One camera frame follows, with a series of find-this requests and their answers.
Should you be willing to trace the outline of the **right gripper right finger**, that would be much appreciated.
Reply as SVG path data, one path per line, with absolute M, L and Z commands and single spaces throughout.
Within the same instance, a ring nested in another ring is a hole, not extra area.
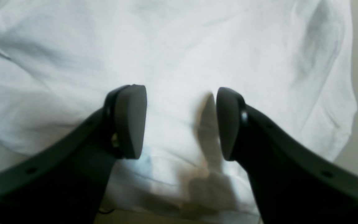
M 223 157 L 247 172 L 265 224 L 358 224 L 358 176 L 294 140 L 268 116 L 221 87 Z

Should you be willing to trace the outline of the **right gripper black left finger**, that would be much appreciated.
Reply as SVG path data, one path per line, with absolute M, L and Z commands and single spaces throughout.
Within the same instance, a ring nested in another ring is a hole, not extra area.
M 144 85 L 111 91 L 104 106 L 63 139 L 0 172 L 0 224 L 91 224 L 119 159 L 139 159 Z

